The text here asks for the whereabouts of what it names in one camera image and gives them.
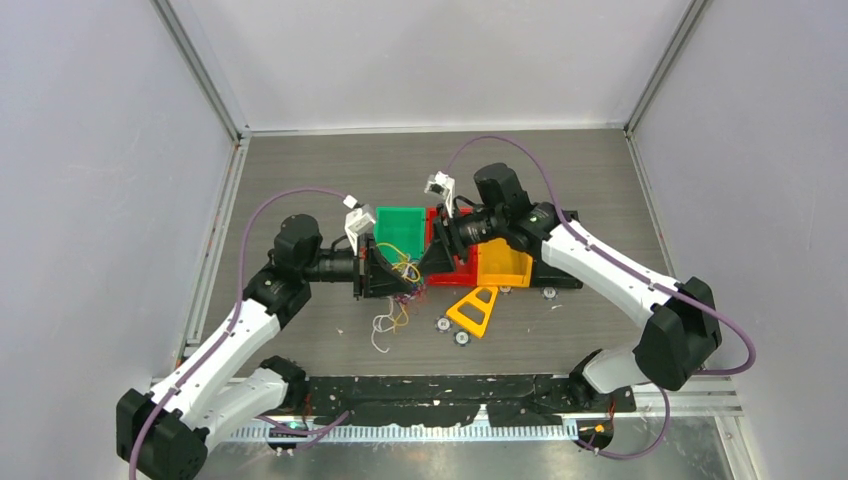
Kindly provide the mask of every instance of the yellow plastic part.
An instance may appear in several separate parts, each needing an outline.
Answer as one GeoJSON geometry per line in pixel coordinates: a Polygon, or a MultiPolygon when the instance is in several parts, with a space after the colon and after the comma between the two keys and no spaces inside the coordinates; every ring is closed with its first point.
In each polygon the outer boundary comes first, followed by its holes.
{"type": "Polygon", "coordinates": [[[477,246],[477,285],[529,287],[533,257],[515,251],[498,238],[477,246]]]}
{"type": "Polygon", "coordinates": [[[486,328],[489,326],[489,319],[492,317],[492,310],[495,308],[495,300],[497,298],[497,287],[477,287],[449,308],[446,315],[451,321],[468,330],[468,333],[471,335],[477,338],[483,338],[483,335],[486,334],[486,328]],[[483,291],[489,292],[489,301],[483,301],[480,298],[479,294],[483,291]],[[460,313],[459,310],[465,305],[483,312],[483,321],[477,323],[465,314],[460,313]]]}

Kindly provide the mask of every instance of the yellow triangular object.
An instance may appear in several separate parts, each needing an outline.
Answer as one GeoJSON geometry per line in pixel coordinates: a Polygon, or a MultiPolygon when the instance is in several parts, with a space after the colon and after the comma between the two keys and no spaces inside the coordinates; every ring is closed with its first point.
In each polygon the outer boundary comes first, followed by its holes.
{"type": "Polygon", "coordinates": [[[492,317],[492,310],[495,308],[495,300],[497,298],[498,287],[475,288],[471,293],[462,297],[462,300],[456,302],[454,306],[448,309],[447,317],[460,327],[468,330],[468,333],[477,338],[483,338],[483,335],[486,334],[486,327],[489,326],[489,318],[492,317]],[[489,292],[488,301],[483,301],[483,299],[479,296],[480,293],[484,291],[489,292]],[[483,312],[483,321],[481,323],[477,323],[468,318],[465,314],[460,313],[459,310],[465,305],[483,312]]]}

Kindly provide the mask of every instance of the wheel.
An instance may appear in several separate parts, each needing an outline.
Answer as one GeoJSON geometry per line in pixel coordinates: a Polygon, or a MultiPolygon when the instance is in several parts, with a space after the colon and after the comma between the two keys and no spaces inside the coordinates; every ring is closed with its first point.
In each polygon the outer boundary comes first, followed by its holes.
{"type": "Polygon", "coordinates": [[[445,333],[450,331],[451,321],[448,317],[439,317],[436,319],[436,331],[445,333]]]}
{"type": "Polygon", "coordinates": [[[471,335],[469,335],[465,330],[460,330],[454,334],[453,341],[460,347],[464,347],[471,343],[471,335]]]}
{"type": "Polygon", "coordinates": [[[557,296],[557,289],[554,287],[545,287],[542,289],[542,296],[545,297],[546,300],[553,300],[557,296]]]}

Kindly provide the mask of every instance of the white panel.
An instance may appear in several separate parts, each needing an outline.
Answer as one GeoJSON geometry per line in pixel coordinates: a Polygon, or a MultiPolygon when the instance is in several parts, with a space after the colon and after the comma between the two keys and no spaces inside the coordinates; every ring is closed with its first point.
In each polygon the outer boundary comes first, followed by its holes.
{"type": "Polygon", "coordinates": [[[0,477],[126,478],[232,147],[147,1],[4,2],[0,59],[0,477]]]}
{"type": "Polygon", "coordinates": [[[183,1],[254,131],[621,125],[689,3],[183,1]]]}
{"type": "MultiPolygon", "coordinates": [[[[765,478],[846,465],[846,25],[842,0],[713,2],[637,130],[677,274],[758,346],[736,383],[765,478]]],[[[725,330],[717,356],[745,353],[725,330]]]]}

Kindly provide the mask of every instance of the yellow bin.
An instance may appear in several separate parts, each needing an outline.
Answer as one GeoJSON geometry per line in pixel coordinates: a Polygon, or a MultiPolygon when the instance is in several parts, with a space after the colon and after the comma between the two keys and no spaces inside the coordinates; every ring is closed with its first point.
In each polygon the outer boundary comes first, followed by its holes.
{"type": "Polygon", "coordinates": [[[498,238],[477,246],[477,286],[529,287],[533,258],[498,238]]]}

